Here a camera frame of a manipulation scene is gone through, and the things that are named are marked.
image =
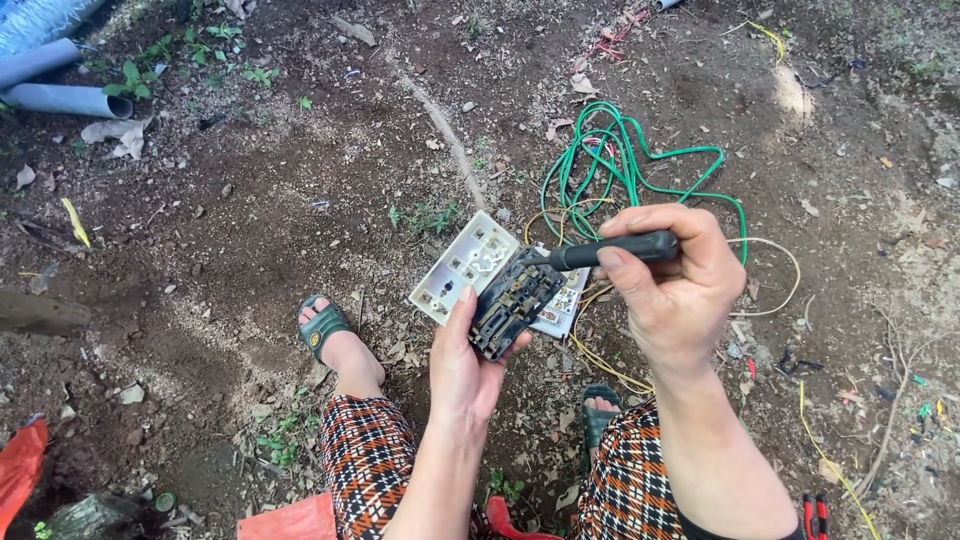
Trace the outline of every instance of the green wire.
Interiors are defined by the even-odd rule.
[[[606,114],[613,119],[613,122],[606,129],[594,129],[584,132],[584,123],[587,121],[587,118],[591,117],[595,113],[598,113],[599,115]],[[713,152],[717,155],[717,159],[707,169],[707,171],[700,176],[700,179],[697,180],[697,182],[686,191],[669,189],[666,187],[656,187],[648,183],[643,178],[643,175],[640,174],[640,169],[636,165],[634,144],[630,139],[630,133],[627,129],[628,126],[634,129],[634,132],[636,133],[636,140],[640,145],[640,151],[648,160],[663,160],[683,154],[696,154],[700,152]],[[587,144],[585,141],[589,138],[598,138],[600,140],[599,145],[593,145],[592,143]],[[612,160],[613,162],[607,161],[603,157],[604,147],[608,142],[613,143],[615,148],[615,155]],[[570,173],[573,170],[573,165],[576,162],[577,155],[581,151],[587,154],[588,158],[590,159],[590,166],[589,170],[587,171],[586,178],[580,183],[579,186],[573,186],[570,185]],[[582,198],[584,200],[608,198],[613,188],[613,180],[616,179],[619,180],[626,189],[627,197],[630,201],[631,207],[640,206],[640,198],[637,194],[638,184],[656,193],[678,195],[680,197],[677,200],[678,203],[683,203],[691,196],[712,197],[727,201],[736,208],[736,213],[740,222],[740,237],[745,238],[747,237],[747,218],[743,213],[743,207],[741,207],[735,199],[719,193],[705,193],[696,190],[697,187],[699,187],[707,179],[707,177],[710,176],[710,174],[712,174],[721,163],[723,163],[723,157],[723,150],[715,146],[695,146],[693,148],[683,148],[681,150],[664,152],[663,154],[651,154],[650,150],[647,149],[647,141],[643,137],[643,130],[640,129],[640,125],[636,122],[636,120],[629,116],[622,116],[620,111],[610,103],[604,101],[591,103],[584,108],[584,110],[580,113],[580,117],[577,118],[577,123],[573,127],[573,142],[566,149],[566,151],[564,151],[564,153],[557,158],[557,162],[554,163],[553,168],[550,169],[549,173],[547,173],[546,179],[543,181],[543,186],[540,188],[540,209],[544,212],[543,219],[546,221],[546,225],[550,228],[550,231],[553,232],[553,234],[555,234],[557,237],[560,237],[560,232],[554,228],[553,224],[550,222],[550,218],[546,216],[546,193],[554,176],[556,176],[557,183],[560,188],[560,204],[564,208],[570,208],[574,205],[577,205]],[[601,175],[597,171],[597,169],[600,167],[608,171],[607,182],[603,186],[603,193],[600,195],[593,194],[589,197],[582,197],[584,192],[588,190],[591,184],[593,184],[594,180],[601,178]],[[573,223],[573,226],[586,238],[591,238],[593,240],[601,239],[601,237],[596,233],[594,228],[587,220],[587,218],[596,212],[601,205],[603,205],[603,202],[601,201],[586,203],[582,206],[578,205],[570,211],[571,222]],[[572,245],[572,242],[570,242],[570,240],[567,238],[563,238],[563,242]],[[740,262],[742,264],[747,263],[747,242],[740,243]]]

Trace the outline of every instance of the red pliers handle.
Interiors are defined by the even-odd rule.
[[[827,539],[827,496],[818,495],[816,499],[816,512],[813,508],[814,500],[809,494],[804,493],[804,531],[806,540],[828,540]],[[818,519],[817,535],[813,535],[813,517]]]

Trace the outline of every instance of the hand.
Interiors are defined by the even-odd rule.
[[[600,279],[610,279],[627,302],[630,332],[654,375],[680,380],[702,374],[723,331],[746,272],[713,214],[683,205],[624,209],[600,234],[669,229],[680,240],[674,260],[644,264],[620,248],[597,252]]]
[[[487,424],[500,395],[506,359],[526,347],[525,331],[496,363],[478,356],[467,340],[477,295],[470,285],[450,311],[445,327],[437,327],[430,350],[430,423],[442,425],[451,436],[487,434]]]

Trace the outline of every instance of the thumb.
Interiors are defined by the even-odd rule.
[[[661,294],[647,265],[627,250],[603,248],[597,252],[597,258],[600,267],[607,272],[607,278],[627,301],[627,306],[642,309]]]
[[[446,320],[444,333],[455,337],[467,337],[470,326],[473,324],[473,313],[477,309],[477,293],[472,285],[464,285],[460,288],[460,296],[457,303],[450,310],[450,316]]]

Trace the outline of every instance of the plaid pants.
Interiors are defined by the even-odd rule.
[[[379,540],[403,498],[417,449],[386,398],[336,396],[326,406],[321,450],[342,540]],[[660,451],[651,400],[612,419],[581,486],[569,540],[685,540]],[[500,540],[474,506],[471,540]]]

